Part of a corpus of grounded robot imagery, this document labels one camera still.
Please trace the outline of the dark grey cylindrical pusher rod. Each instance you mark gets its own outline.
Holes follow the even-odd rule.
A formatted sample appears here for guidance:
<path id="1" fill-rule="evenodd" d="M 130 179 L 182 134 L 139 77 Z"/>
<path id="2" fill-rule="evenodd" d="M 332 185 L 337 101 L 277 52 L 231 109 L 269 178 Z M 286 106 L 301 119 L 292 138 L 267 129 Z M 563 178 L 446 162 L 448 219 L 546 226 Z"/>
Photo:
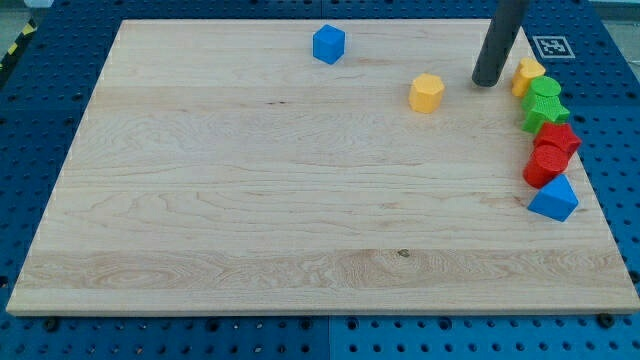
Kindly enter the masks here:
<path id="1" fill-rule="evenodd" d="M 497 84 L 529 5 L 530 0 L 498 2 L 472 73 L 475 85 L 493 87 Z"/>

